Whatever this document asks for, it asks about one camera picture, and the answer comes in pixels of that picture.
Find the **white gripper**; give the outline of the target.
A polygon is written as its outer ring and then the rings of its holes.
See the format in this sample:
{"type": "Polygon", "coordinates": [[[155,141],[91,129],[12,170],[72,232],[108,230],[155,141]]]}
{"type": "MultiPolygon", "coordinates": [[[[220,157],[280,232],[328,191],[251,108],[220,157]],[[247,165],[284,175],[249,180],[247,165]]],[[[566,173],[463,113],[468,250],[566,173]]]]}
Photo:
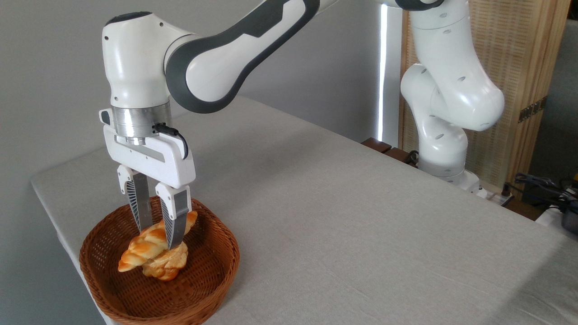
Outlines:
{"type": "Polygon", "coordinates": [[[153,225],[147,176],[160,182],[155,191],[161,201],[168,249],[174,249],[182,243],[186,214],[191,211],[187,185],[196,178],[192,152],[184,158],[182,140],[165,134],[148,137],[143,145],[133,145],[107,124],[103,133],[109,156],[122,164],[117,169],[120,189],[128,198],[140,232],[153,225]]]}

